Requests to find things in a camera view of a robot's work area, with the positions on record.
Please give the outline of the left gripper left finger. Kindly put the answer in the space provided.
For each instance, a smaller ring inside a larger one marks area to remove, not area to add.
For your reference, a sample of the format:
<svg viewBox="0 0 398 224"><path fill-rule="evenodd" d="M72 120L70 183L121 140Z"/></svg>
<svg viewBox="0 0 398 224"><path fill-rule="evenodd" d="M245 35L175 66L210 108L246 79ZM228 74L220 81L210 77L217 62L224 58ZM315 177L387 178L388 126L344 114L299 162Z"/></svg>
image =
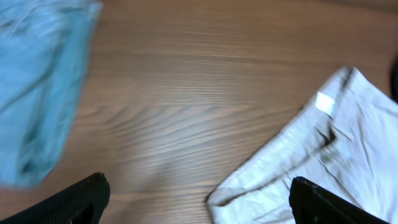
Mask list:
<svg viewBox="0 0 398 224"><path fill-rule="evenodd" d="M109 199L110 185L104 174L97 172L1 220L1 224L98 224Z"/></svg>

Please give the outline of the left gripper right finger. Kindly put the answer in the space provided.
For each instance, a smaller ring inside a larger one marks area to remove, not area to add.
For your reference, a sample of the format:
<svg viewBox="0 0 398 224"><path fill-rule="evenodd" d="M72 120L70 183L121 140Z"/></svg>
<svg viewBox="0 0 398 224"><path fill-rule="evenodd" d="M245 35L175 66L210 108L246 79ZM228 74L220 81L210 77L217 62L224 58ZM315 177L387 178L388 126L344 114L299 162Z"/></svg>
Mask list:
<svg viewBox="0 0 398 224"><path fill-rule="evenodd" d="M304 177L293 179L289 205L296 224L388 224Z"/></svg>

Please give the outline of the beige khaki shorts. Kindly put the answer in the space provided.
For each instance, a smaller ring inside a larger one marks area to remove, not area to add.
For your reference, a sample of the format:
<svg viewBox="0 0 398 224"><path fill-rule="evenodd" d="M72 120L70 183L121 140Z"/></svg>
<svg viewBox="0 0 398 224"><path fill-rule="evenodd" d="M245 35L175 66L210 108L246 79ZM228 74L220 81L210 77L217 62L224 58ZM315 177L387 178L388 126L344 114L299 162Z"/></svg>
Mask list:
<svg viewBox="0 0 398 224"><path fill-rule="evenodd" d="M214 223L293 223L302 176L397 222L397 104L356 68L334 73L276 137L209 196Z"/></svg>

